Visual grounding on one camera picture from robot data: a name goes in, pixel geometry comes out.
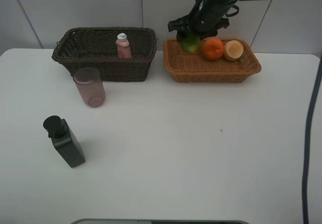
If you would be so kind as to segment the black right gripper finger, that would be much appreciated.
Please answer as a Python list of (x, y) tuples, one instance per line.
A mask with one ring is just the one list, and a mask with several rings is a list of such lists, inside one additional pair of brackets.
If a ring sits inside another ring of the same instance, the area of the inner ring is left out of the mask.
[(201, 39), (205, 39), (205, 38), (208, 38), (208, 37), (213, 37), (213, 33), (210, 33), (210, 34), (204, 34), (204, 35), (201, 35), (200, 38)]
[(177, 40), (184, 40), (187, 38), (188, 38), (188, 34), (186, 32), (177, 31), (177, 34), (176, 34)]

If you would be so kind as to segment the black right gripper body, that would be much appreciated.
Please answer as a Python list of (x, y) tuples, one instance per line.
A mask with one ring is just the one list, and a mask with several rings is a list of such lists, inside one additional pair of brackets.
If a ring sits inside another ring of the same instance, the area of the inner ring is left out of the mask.
[(225, 14), (230, 9), (230, 0), (201, 0), (185, 16), (168, 22), (168, 30), (181, 31), (198, 36), (213, 33), (229, 26)]

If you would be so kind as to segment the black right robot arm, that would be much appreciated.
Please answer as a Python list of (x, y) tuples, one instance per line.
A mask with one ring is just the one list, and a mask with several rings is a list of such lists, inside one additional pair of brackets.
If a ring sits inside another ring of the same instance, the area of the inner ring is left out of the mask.
[(261, 0), (195, 0), (191, 11), (168, 23), (168, 30), (176, 31), (177, 38), (183, 40), (188, 35), (201, 39), (217, 36), (218, 30), (229, 27), (229, 19), (239, 13), (237, 1)]

